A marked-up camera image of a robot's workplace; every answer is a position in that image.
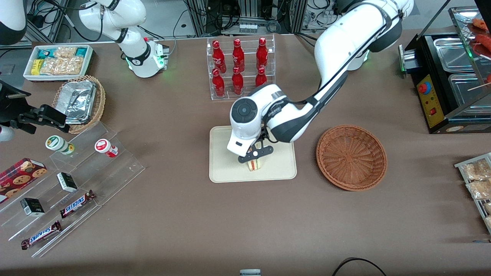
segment red bottle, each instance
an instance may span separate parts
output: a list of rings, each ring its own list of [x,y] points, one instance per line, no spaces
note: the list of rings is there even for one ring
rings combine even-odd
[[[217,40],[212,42],[213,45],[213,63],[215,67],[220,70],[222,74],[227,72],[227,66],[225,65],[225,55],[223,51],[220,49],[220,43]]]
[[[240,96],[242,95],[242,88],[244,87],[244,78],[237,66],[235,66],[233,70],[234,75],[232,76],[232,83],[234,84],[234,93]]]
[[[213,68],[213,87],[215,88],[215,93],[217,97],[223,98],[225,96],[225,83],[223,82],[223,78],[220,76],[220,71],[217,68]]]
[[[259,68],[256,76],[256,87],[265,84],[267,80],[266,75],[264,75],[264,67]]]
[[[261,66],[264,68],[268,66],[268,49],[266,49],[266,38],[264,37],[259,38],[259,47],[256,52],[257,70],[259,70]]]
[[[246,60],[244,59],[244,50],[241,47],[241,40],[236,38],[234,39],[234,52],[232,53],[234,58],[234,66],[237,66],[240,72],[245,70]]]

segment red button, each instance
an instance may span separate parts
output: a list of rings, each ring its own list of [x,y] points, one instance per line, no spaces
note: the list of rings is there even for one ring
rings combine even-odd
[[[418,91],[421,94],[425,93],[426,90],[428,90],[428,86],[426,86],[426,84],[424,84],[424,83],[418,87]]]

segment brown woven basket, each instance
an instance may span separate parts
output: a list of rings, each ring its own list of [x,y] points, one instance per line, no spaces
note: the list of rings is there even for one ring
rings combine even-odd
[[[82,131],[88,129],[90,126],[95,125],[95,123],[97,123],[101,119],[102,113],[104,113],[104,104],[106,103],[106,92],[104,91],[104,87],[102,87],[101,83],[96,78],[94,78],[93,76],[85,75],[83,77],[69,80],[67,83],[81,82],[81,81],[92,81],[92,82],[96,83],[96,85],[97,85],[96,97],[94,99],[94,105],[92,107],[92,114],[90,116],[92,119],[85,125],[70,125],[70,131],[69,132],[72,134],[79,134]],[[56,106],[56,104],[58,102],[58,97],[60,96],[61,88],[67,83],[64,83],[58,89],[58,92],[55,95],[55,100],[53,100],[53,103],[51,104],[52,107]]]
[[[316,157],[322,174],[349,191],[373,188],[387,169],[387,156],[380,141],[353,125],[339,125],[324,132],[317,144]]]

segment acrylic bottle rack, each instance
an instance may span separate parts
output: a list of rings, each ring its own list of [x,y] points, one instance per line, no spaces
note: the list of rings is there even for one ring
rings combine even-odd
[[[266,66],[265,75],[268,79],[266,84],[275,83],[276,67],[275,67],[275,41],[274,35],[247,35],[239,36],[241,40],[241,46],[244,50],[245,57],[245,70],[242,72],[242,77],[244,78],[244,90],[242,95],[236,95],[233,90],[232,85],[232,68],[234,67],[234,61],[232,58],[232,52],[234,51],[233,40],[235,37],[220,36],[207,39],[206,46],[206,59],[208,62],[208,78],[210,79],[210,95],[212,100],[235,100],[240,97],[246,96],[254,88],[256,88],[256,51],[259,46],[259,38],[266,38],[266,48],[268,49],[268,65]],[[212,70],[215,67],[213,63],[213,47],[212,42],[218,40],[220,42],[220,48],[225,55],[225,65],[227,66],[227,71],[221,74],[223,81],[225,82],[225,96],[219,98],[215,93],[215,89],[212,83]]]

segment yellow control panel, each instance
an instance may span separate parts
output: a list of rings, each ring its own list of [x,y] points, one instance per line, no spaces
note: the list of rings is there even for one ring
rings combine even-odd
[[[418,89],[419,100],[423,106],[426,121],[432,128],[443,121],[444,116],[435,89],[433,88],[433,82],[431,81],[430,75],[427,75],[416,88]]]

